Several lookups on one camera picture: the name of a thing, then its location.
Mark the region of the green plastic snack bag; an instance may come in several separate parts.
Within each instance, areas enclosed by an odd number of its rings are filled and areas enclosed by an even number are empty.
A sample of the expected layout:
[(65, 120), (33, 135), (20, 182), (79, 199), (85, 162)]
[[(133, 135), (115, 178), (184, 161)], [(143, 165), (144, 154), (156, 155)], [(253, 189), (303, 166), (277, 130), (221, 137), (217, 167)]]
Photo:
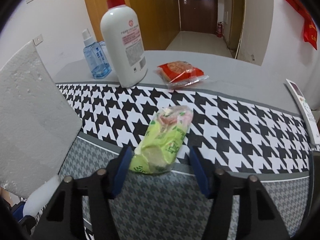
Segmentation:
[(160, 109), (135, 148), (129, 169), (141, 174), (170, 171), (192, 120), (193, 110), (188, 106)]

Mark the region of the houndstooth table mat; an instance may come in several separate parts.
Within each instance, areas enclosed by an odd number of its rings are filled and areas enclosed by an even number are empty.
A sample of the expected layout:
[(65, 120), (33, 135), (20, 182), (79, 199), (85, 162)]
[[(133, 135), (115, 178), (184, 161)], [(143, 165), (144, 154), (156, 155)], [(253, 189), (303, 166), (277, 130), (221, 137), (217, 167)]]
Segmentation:
[[(313, 150), (299, 113), (204, 89), (164, 86), (122, 88), (108, 83), (58, 83), (57, 88), (82, 121), (82, 129), (60, 176), (91, 176), (134, 150), (154, 115), (163, 108), (188, 106), (193, 120), (170, 171), (127, 172), (120, 194), (109, 201), (119, 239), (202, 239), (213, 200), (200, 191), (189, 153), (234, 177), (256, 175), (278, 209), (289, 239), (309, 220), (313, 193)], [(239, 197), (233, 198), (227, 239), (236, 239)]]

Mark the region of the white styrofoam box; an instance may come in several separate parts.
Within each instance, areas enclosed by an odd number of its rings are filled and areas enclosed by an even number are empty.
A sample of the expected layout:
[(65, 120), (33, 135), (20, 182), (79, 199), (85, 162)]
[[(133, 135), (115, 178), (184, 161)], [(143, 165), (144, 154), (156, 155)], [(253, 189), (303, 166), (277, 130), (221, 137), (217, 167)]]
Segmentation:
[(81, 126), (28, 42), (1, 68), (1, 187), (26, 199), (24, 215), (53, 196)]

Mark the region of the white remote control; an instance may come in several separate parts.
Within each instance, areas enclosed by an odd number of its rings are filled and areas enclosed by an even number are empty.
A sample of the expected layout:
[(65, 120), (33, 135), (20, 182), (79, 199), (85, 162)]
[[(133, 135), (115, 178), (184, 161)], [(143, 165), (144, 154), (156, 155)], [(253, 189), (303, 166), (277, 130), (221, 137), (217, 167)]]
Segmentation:
[(286, 79), (286, 85), (303, 116), (311, 143), (313, 145), (319, 145), (320, 140), (317, 122), (315, 117), (313, 116), (311, 108), (309, 107), (306, 99), (304, 98), (304, 95), (298, 88), (297, 84), (293, 81)]

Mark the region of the red snack packet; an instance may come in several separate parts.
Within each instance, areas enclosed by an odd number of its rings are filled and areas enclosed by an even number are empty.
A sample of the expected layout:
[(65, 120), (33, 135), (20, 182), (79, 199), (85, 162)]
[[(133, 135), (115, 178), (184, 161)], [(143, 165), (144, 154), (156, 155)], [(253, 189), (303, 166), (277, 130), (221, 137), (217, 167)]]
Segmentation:
[(185, 61), (174, 61), (157, 67), (157, 74), (168, 89), (178, 89), (208, 79), (202, 70)]

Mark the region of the blue spray bottle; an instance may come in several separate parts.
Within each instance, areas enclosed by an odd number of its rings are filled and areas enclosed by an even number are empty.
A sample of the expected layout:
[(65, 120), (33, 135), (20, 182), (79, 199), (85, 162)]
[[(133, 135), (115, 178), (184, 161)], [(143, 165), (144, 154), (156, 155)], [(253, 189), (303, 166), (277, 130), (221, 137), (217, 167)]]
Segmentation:
[(105, 53), (88, 29), (82, 32), (84, 39), (84, 56), (94, 79), (103, 79), (112, 71)]

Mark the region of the red hanging banner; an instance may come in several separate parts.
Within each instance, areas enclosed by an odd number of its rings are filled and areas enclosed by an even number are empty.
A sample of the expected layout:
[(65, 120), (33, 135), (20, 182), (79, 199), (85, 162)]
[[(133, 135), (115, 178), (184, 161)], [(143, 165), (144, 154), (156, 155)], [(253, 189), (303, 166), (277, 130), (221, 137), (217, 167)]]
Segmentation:
[(317, 38), (318, 31), (317, 27), (307, 9), (301, 3), (300, 0), (285, 0), (296, 12), (298, 12), (302, 18), (304, 19), (304, 27), (303, 27), (303, 39), (304, 42), (310, 43), (315, 50), (317, 50)]

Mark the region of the red fire extinguisher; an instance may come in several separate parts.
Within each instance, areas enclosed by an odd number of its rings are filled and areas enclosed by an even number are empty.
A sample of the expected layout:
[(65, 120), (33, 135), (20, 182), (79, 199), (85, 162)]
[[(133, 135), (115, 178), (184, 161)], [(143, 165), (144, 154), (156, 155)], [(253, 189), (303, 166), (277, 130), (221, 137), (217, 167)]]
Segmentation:
[(217, 37), (223, 37), (223, 22), (217, 23), (216, 35)]

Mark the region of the white lotion pump bottle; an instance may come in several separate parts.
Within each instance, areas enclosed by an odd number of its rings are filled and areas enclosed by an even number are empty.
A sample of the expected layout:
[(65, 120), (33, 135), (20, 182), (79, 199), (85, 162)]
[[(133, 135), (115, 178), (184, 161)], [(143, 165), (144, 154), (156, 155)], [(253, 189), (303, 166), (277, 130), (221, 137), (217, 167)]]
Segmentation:
[(121, 87), (139, 83), (147, 72), (138, 17), (125, 0), (107, 0), (100, 31)]

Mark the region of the dark brown entrance door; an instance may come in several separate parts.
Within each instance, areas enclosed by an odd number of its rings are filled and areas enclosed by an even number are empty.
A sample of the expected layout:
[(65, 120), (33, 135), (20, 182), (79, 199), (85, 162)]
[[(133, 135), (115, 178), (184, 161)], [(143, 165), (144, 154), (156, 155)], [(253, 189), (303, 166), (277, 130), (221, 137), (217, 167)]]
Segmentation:
[(215, 34), (217, 0), (179, 0), (181, 31)]

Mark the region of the brown side door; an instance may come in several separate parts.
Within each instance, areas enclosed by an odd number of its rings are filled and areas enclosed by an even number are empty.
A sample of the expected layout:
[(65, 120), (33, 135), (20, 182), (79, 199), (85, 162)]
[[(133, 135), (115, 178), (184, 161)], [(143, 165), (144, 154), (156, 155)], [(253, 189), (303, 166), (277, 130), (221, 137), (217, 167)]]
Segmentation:
[(231, 28), (229, 32), (229, 49), (236, 59), (241, 43), (245, 21), (246, 0), (232, 0)]

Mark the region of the wall socket and switch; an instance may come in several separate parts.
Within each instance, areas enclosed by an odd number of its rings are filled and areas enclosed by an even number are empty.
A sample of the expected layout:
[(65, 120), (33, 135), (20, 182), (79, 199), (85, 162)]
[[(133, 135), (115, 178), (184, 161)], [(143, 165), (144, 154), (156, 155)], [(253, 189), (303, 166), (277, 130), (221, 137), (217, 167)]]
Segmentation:
[(33, 38), (33, 43), (35, 46), (38, 46), (43, 42), (43, 36), (42, 34), (38, 35), (37, 37)]

